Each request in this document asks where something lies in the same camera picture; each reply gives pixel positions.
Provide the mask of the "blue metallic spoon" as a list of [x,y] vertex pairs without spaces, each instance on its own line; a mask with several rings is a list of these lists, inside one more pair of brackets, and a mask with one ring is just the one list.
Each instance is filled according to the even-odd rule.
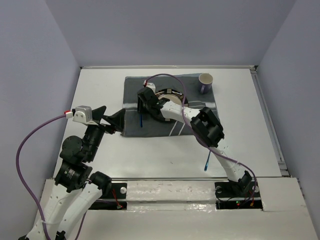
[[205,166],[204,166],[204,171],[205,172],[208,170],[210,157],[211,157],[211,151],[209,150],[208,155],[207,155],[207,159],[206,159],[206,162],[205,162]]

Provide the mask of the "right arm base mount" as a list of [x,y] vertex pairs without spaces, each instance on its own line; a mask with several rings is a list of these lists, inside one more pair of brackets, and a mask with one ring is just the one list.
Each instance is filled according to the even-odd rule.
[[246,193],[235,193],[228,181],[215,182],[214,187],[217,210],[263,209],[259,185],[257,184],[254,190],[254,182],[250,183]]

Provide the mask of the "grey striped cloth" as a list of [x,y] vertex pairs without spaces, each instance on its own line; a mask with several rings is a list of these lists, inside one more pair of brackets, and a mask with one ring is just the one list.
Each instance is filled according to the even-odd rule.
[[[176,77],[186,87],[186,101],[188,106],[194,109],[208,107],[216,117],[219,116],[216,107],[214,91],[211,89],[206,94],[200,94],[198,77],[199,73],[181,74]],[[153,138],[153,137],[174,137],[191,135],[190,130],[182,122],[161,122],[149,114],[143,114],[143,127],[140,127],[140,117],[137,112],[137,92],[143,88],[146,76],[127,76],[124,80],[123,105],[125,109],[123,137],[127,138]]]

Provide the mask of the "purple mug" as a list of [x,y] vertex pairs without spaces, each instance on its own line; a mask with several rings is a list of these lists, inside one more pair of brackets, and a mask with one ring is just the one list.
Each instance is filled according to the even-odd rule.
[[209,73],[201,73],[198,77],[199,93],[204,95],[212,89],[213,76]]

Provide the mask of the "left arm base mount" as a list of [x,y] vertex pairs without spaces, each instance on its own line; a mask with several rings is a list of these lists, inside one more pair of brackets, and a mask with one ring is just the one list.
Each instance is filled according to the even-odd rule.
[[112,182],[110,191],[96,200],[89,210],[126,210],[127,188],[126,182]]

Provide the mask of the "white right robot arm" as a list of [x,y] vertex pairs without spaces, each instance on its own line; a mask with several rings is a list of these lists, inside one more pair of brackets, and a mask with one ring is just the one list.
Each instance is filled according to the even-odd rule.
[[149,87],[139,90],[137,97],[139,112],[148,113],[159,121],[174,120],[191,127],[191,133],[197,141],[208,148],[223,167],[230,192],[235,196],[242,196],[248,191],[253,178],[243,164],[232,159],[223,126],[208,107],[194,109],[165,97],[159,99]]

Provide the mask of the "dark rimmed dinner plate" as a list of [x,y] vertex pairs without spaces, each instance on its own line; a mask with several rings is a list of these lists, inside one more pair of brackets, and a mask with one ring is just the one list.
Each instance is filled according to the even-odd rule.
[[[155,96],[160,100],[162,98],[166,98],[169,99],[170,101],[174,102],[175,104],[178,105],[182,105],[182,101],[183,101],[183,93],[181,93],[180,91],[171,89],[171,88],[165,88],[162,90],[159,90],[155,93]],[[164,118],[161,117],[160,115],[153,115],[152,116],[155,120],[159,121],[159,122],[173,122],[174,119],[172,118]]]

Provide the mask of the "blue metallic fork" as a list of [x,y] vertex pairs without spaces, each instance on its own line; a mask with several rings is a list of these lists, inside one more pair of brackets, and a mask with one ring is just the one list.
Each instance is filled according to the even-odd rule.
[[139,113],[139,126],[143,128],[143,115],[141,113]]

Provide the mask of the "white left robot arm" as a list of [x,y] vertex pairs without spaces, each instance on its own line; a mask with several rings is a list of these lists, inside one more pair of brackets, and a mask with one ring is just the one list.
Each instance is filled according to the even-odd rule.
[[31,231],[21,239],[66,240],[92,204],[110,194],[112,179],[100,171],[92,172],[92,167],[87,165],[94,160],[104,134],[124,130],[126,110],[123,108],[107,116],[106,109],[104,105],[96,109],[82,105],[41,124],[44,127],[66,118],[85,125],[86,131],[83,137],[72,135],[63,141],[59,155],[62,163],[45,207],[24,180],[20,165],[16,165],[18,176],[40,214]]

